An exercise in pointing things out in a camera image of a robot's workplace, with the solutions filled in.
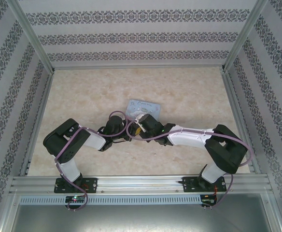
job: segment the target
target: beige floor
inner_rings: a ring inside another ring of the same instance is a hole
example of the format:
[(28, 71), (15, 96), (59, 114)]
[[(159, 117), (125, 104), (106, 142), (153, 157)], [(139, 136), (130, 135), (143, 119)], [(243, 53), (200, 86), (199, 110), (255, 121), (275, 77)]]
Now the beige floor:
[[(159, 120), (207, 129), (237, 129), (218, 68), (108, 69), (56, 71), (28, 175), (58, 175), (44, 137), (68, 118), (97, 130), (129, 99), (161, 105)], [(83, 146), (75, 156), (83, 175), (198, 174), (211, 157), (188, 146), (155, 142), (114, 144), (105, 152)], [(238, 170), (249, 173), (247, 166)]]

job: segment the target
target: robotic arm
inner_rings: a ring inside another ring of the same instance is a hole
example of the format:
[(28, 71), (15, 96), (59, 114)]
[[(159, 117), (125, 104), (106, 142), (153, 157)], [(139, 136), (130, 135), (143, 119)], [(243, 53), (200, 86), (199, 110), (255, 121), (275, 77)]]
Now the robotic arm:
[[(79, 128), (81, 126), (75, 120), (68, 119), (46, 136), (43, 145), (51, 155), (56, 157)], [(219, 134), (223, 137), (208, 135), (207, 132)], [(214, 129), (197, 130), (183, 128), (171, 123), (162, 125), (150, 114), (141, 114), (135, 121), (111, 116), (106, 126), (100, 128), (98, 133), (86, 128), (75, 135), (57, 159), (58, 164), (56, 165), (62, 171), (61, 175), (65, 175), (75, 185), (81, 186), (82, 174), (73, 158), (81, 146), (90, 146), (96, 150), (105, 151), (113, 143), (131, 141), (131, 135), (137, 133), (142, 138), (139, 140), (146, 140), (147, 142), (154, 140), (164, 146), (188, 145), (206, 149), (212, 157), (213, 163), (206, 165), (198, 177), (198, 185), (202, 189), (208, 189), (225, 173), (235, 174), (247, 152), (245, 146), (226, 138), (239, 139), (224, 125), (218, 125)]]

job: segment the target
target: patterned wallpaper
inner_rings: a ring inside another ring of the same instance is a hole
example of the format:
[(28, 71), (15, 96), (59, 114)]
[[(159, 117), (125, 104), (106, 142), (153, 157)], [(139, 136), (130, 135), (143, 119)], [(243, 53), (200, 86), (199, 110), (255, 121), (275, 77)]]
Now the patterned wallpaper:
[(0, 211), (20, 174), (49, 74), (4, 0), (0, 0)]
[(224, 64), (256, 0), (21, 0), (55, 68)]
[(282, 213), (282, 0), (267, 3), (229, 75)]

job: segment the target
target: black mounting bracket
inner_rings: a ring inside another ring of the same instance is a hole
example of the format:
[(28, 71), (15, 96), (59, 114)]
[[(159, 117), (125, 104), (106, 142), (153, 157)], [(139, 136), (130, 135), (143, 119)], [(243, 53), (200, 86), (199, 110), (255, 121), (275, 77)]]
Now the black mounting bracket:
[(226, 183), (224, 177), (219, 177), (215, 183), (208, 184), (206, 188), (199, 185), (197, 176), (185, 176), (179, 183), (183, 184), (184, 192), (226, 192)]
[[(97, 190), (97, 178), (85, 178), (83, 177), (79, 185), (87, 193), (96, 193)], [(69, 184), (63, 178), (57, 178), (55, 181), (54, 193), (82, 193), (80, 190)]]

